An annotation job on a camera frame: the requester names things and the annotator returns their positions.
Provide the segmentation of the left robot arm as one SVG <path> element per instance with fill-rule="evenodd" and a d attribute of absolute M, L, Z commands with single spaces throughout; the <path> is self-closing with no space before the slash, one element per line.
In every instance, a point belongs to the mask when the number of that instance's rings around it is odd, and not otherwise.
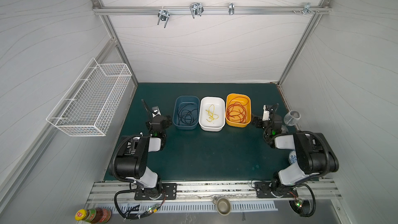
<path fill-rule="evenodd" d="M 142 104 L 149 118 L 148 134 L 122 137 L 110 162 L 110 174 L 118 181 L 136 186 L 135 200 L 175 200 L 176 184 L 163 184 L 161 177 L 147 166 L 149 153 L 165 147 L 171 117 L 163 116 L 157 106 L 149 108 L 145 100 Z"/>

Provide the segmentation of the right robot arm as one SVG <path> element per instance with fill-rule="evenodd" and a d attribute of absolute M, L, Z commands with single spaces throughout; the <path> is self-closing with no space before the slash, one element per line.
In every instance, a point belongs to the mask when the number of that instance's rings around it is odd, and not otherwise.
<path fill-rule="evenodd" d="M 322 133 L 297 130 L 289 132 L 301 118 L 298 111 L 289 111 L 284 117 L 277 114 L 279 104 L 264 105 L 262 116 L 251 116 L 251 124 L 263 130 L 263 139 L 275 149 L 290 150 L 296 161 L 278 172 L 270 181 L 256 181 L 256 196 L 283 198 L 293 195 L 298 186 L 314 178 L 324 177 L 339 170 L 339 161 Z"/>

